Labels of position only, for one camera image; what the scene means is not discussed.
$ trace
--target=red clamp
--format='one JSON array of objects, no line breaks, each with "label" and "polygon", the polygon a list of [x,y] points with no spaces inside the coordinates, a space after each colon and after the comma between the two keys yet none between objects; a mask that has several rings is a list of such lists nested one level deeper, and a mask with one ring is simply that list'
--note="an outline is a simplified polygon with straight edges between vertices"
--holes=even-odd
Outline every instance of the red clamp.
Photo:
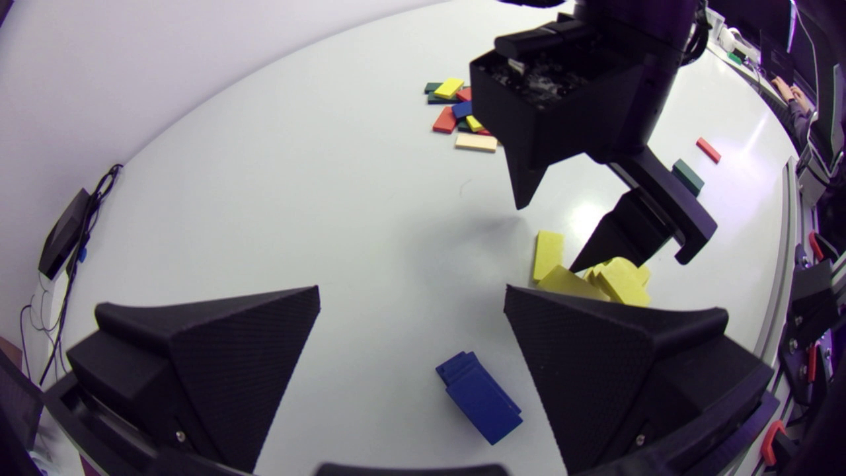
[{"label": "red clamp", "polygon": [[814,342],[814,345],[808,348],[808,383],[814,383],[816,376],[816,349],[820,346],[819,342]]},{"label": "red clamp", "polygon": [[784,423],[781,420],[776,420],[770,424],[770,428],[766,430],[764,435],[764,441],[761,443],[761,456],[767,466],[775,466],[776,464],[776,454],[772,451],[772,441],[776,439],[777,431],[787,435],[787,432],[784,431]]},{"label": "red clamp", "polygon": [[820,248],[820,244],[816,242],[816,232],[811,231],[808,234],[808,242],[810,243],[810,250],[814,252],[814,257],[816,261],[822,261],[826,255],[822,254],[822,249]]}]

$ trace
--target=blue block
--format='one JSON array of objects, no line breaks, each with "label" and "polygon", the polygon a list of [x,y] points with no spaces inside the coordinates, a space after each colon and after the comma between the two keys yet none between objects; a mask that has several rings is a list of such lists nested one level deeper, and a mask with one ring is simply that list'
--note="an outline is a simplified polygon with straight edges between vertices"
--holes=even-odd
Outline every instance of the blue block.
[{"label": "blue block", "polygon": [[435,371],[438,375],[441,376],[441,380],[447,386],[450,386],[454,381],[460,379],[464,374],[469,372],[472,368],[478,368],[481,372],[485,375],[485,377],[491,382],[491,385],[497,389],[497,393],[508,403],[512,409],[517,412],[521,413],[523,410],[520,410],[520,407],[511,400],[511,397],[505,393],[502,387],[499,386],[496,380],[482,367],[479,359],[476,358],[475,352],[465,353],[459,352],[445,363],[437,366]]},{"label": "blue block", "polygon": [[472,101],[459,102],[458,104],[453,106],[453,114],[455,114],[456,119],[464,119],[465,117],[471,115],[472,113],[473,113],[473,102]]},{"label": "blue block", "polygon": [[492,445],[523,423],[479,368],[472,368],[453,382],[447,393]]},{"label": "blue block", "polygon": [[442,363],[440,366],[435,368],[438,375],[441,376],[441,380],[443,383],[449,386],[452,384],[456,377],[463,373],[465,370],[469,369],[470,365],[480,365],[479,359],[476,358],[473,352],[465,353],[460,352],[455,357],[447,360],[445,363]]}]

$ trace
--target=red block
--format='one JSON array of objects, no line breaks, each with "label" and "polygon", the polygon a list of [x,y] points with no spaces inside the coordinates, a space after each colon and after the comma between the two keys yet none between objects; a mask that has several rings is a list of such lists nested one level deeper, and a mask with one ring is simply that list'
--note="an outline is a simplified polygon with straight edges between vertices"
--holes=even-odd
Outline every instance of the red block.
[{"label": "red block", "polygon": [[699,146],[699,148],[702,149],[702,151],[707,154],[714,163],[720,163],[720,157],[722,157],[722,155],[720,155],[720,152],[714,150],[714,147],[711,147],[711,144],[709,144],[708,141],[700,137],[699,140],[696,141],[696,145]]},{"label": "red block", "polygon": [[456,124],[457,121],[455,120],[455,114],[453,114],[453,107],[446,106],[441,111],[441,115],[437,116],[437,120],[435,121],[435,124],[432,125],[431,129],[435,132],[452,134]]},{"label": "red block", "polygon": [[473,100],[473,93],[470,92],[472,88],[466,87],[461,91],[457,92],[455,95],[459,97],[462,101],[472,101]]}]

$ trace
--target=person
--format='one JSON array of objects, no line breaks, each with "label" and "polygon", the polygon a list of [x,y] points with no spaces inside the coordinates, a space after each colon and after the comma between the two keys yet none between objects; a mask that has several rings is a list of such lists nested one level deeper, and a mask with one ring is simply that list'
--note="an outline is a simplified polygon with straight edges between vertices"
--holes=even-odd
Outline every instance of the person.
[{"label": "person", "polygon": [[794,135],[802,147],[808,142],[808,128],[810,127],[810,115],[812,113],[808,98],[796,86],[789,86],[780,76],[772,80],[778,94],[790,108],[790,118],[793,121]]}]

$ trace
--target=yellow block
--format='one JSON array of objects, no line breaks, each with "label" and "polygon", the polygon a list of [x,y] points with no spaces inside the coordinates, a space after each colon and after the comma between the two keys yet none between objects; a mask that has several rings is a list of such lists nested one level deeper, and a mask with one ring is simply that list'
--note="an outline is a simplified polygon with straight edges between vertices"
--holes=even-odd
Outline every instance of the yellow block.
[{"label": "yellow block", "polygon": [[482,129],[485,129],[485,126],[479,122],[478,119],[473,117],[473,114],[467,116],[467,125],[470,126],[470,130],[473,132],[479,132]]},{"label": "yellow block", "polygon": [[603,268],[605,268],[605,265],[602,263],[597,264],[593,268],[588,268],[587,271],[585,271],[585,281],[591,283],[594,286],[598,286],[596,282],[596,275],[599,274],[599,272],[602,271]]},{"label": "yellow block", "polygon": [[625,269],[626,273],[631,273],[634,276],[636,276],[640,285],[646,286],[646,283],[649,282],[649,278],[651,276],[651,273],[649,271],[649,268],[647,268],[645,264],[641,265],[640,268],[638,268],[637,266],[635,266],[634,263],[630,262],[628,259],[626,259],[624,257],[616,257],[616,258],[613,258],[613,259],[607,261],[606,263],[615,263],[615,262],[619,263],[619,266],[622,267],[623,269]]},{"label": "yellow block", "polygon": [[649,278],[652,276],[652,272],[645,264],[641,264],[640,268],[637,268],[637,275],[640,282],[643,283],[643,287],[646,287],[649,284]]},{"label": "yellow block", "polygon": [[560,264],[547,274],[546,278],[542,279],[537,284],[537,288],[544,291],[557,292],[559,294],[569,294],[571,296],[587,297],[589,299],[598,299],[600,301],[611,301],[602,291],[585,282],[579,276],[570,273]]},{"label": "yellow block", "polygon": [[461,86],[464,86],[464,81],[449,78],[435,90],[435,96],[449,99],[450,97],[455,96],[455,93],[461,89]]},{"label": "yellow block", "polygon": [[477,134],[467,134],[466,132],[459,132],[458,137],[455,138],[455,148],[471,149],[474,151],[496,152],[497,138],[491,136],[478,136]]},{"label": "yellow block", "polygon": [[535,247],[535,269],[531,275],[532,279],[540,281],[546,278],[553,268],[561,264],[563,258],[564,235],[545,230],[538,231]]},{"label": "yellow block", "polygon": [[643,289],[639,277],[622,260],[613,259],[596,275],[599,288],[607,291],[616,302],[630,306],[648,306],[651,299]]}]

